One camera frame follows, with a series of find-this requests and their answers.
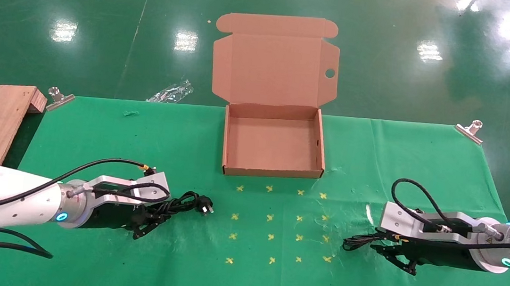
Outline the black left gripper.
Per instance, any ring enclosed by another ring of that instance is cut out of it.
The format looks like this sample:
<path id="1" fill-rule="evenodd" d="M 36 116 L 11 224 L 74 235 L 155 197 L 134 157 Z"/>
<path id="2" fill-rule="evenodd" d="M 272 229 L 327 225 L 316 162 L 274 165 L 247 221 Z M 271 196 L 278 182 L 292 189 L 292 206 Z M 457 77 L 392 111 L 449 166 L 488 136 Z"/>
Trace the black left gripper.
<path id="1" fill-rule="evenodd" d="M 169 204 L 130 205 L 106 203 L 92 210 L 81 229 L 124 229 L 132 238 L 145 237 L 169 220 Z"/>

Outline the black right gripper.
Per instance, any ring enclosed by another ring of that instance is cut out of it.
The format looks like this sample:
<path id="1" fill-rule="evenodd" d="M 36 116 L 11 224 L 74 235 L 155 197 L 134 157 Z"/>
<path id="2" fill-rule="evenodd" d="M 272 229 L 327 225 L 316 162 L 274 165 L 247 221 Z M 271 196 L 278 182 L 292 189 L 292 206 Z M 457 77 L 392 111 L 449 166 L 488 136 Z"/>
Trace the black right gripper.
<path id="1" fill-rule="evenodd" d="M 382 255 L 397 268 L 411 274 L 411 276 L 417 275 L 417 264 L 420 266 L 429 264 L 438 267 L 452 267 L 469 271 L 476 271 L 478 265 L 469 250 L 443 246 L 386 241 L 386 246 L 376 246 L 376 253 Z M 399 256 L 405 256 L 410 260 L 409 263 L 399 260 Z"/>

